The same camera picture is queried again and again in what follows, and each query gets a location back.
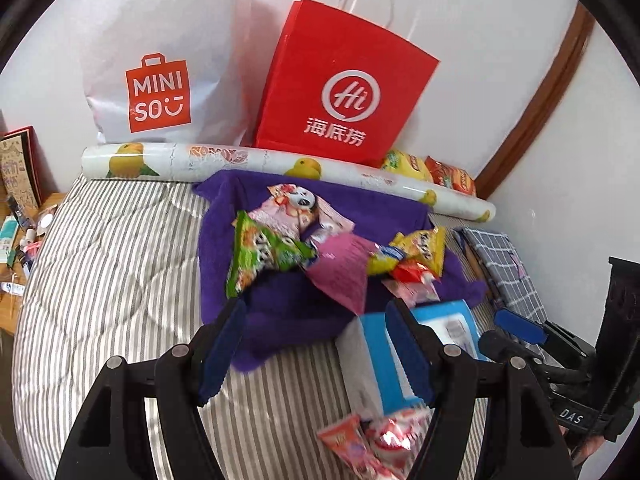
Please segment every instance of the brown card with drawings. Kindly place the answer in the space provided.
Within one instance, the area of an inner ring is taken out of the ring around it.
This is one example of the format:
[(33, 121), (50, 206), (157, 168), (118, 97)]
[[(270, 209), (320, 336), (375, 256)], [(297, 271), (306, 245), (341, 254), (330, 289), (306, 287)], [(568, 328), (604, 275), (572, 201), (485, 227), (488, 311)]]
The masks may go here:
[(34, 132), (31, 126), (0, 140), (0, 173), (7, 194), (23, 207), (37, 209), (42, 201), (34, 168)]

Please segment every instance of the bed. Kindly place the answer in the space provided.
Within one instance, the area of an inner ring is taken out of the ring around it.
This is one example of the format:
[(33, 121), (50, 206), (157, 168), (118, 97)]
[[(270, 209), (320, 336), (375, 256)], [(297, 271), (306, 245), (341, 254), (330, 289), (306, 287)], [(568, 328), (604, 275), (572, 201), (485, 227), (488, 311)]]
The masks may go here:
[[(76, 413), (110, 356), (153, 359), (195, 334), (206, 209), (187, 183), (80, 176), (73, 184), (38, 256), (15, 338), (15, 423), (35, 480), (55, 476)], [(450, 234), (447, 245), (475, 279)], [(481, 331), (492, 327), (486, 300), (473, 313)], [(486, 405), (476, 402), (463, 479), (474, 476), (482, 440)], [(171, 479), (155, 402), (146, 409), (158, 477)], [(337, 351), (325, 342), (283, 351), (249, 374), (230, 370), (200, 414), (228, 480), (324, 480), (354, 478), (315, 436), (349, 412)]]

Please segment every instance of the purple towel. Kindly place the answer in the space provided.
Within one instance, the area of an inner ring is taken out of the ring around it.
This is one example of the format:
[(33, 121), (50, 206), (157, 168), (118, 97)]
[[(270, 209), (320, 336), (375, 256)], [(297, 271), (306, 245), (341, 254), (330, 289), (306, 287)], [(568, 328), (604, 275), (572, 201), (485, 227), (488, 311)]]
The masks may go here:
[[(378, 244), (387, 244), (400, 231), (408, 234), (431, 229), (429, 207), (396, 196), (303, 178), (255, 173), (219, 171), (194, 192), (209, 200), (202, 221), (198, 256), (202, 322), (210, 323), (226, 302), (225, 280), (234, 245), (231, 223), (238, 210), (257, 208), (269, 196), (267, 186), (292, 183), (321, 196), (336, 211), (355, 222), (354, 232)], [(309, 227), (308, 236), (316, 228)], [(442, 301), (465, 300), (476, 306), (484, 296), (484, 283), (468, 282), (456, 255), (447, 250), (444, 273), (436, 290)], [(257, 368), (284, 347), (305, 345), (336, 337), (353, 314), (315, 288), (301, 270), (266, 271), (244, 294), (249, 307), (247, 324), (234, 366), (241, 371)], [(380, 312), (392, 299), (379, 278), (370, 278), (367, 312)]]

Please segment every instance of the wooden table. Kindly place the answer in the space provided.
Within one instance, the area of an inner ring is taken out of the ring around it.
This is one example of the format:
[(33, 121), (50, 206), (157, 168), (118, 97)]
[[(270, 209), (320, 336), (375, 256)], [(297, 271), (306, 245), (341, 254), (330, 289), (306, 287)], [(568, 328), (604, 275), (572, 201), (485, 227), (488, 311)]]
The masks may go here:
[[(59, 204), (64, 200), (64, 198), (65, 193), (53, 193), (42, 204), (40, 211), (52, 205)], [(24, 232), (21, 229), (18, 229), (18, 234), (15, 235), (14, 247), (18, 246), (20, 238), (23, 237)], [(27, 280), (24, 277), (22, 266), (20, 265), (20, 262), (18, 262), (17, 258), (14, 263), (13, 271), (16, 273), (14, 282), (26, 285)], [(16, 325), (18, 323), (18, 312), (20, 311), (21, 304), (22, 298), (20, 296), (12, 296), (7, 292), (0, 292), (0, 328), (3, 328), (10, 334), (15, 334)]]

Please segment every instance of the blue and white box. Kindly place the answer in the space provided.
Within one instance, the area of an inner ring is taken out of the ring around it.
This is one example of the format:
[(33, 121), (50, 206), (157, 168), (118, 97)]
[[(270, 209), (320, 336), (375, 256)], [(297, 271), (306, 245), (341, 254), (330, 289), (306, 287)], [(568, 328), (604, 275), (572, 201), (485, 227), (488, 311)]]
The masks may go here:
[[(411, 310), (443, 344), (454, 343), (471, 357), (478, 351), (478, 327), (464, 301), (451, 301)], [(351, 321), (335, 341), (351, 410), (363, 420), (379, 418), (414, 406), (414, 395), (396, 349), (386, 332), (385, 313), (364, 314)]]

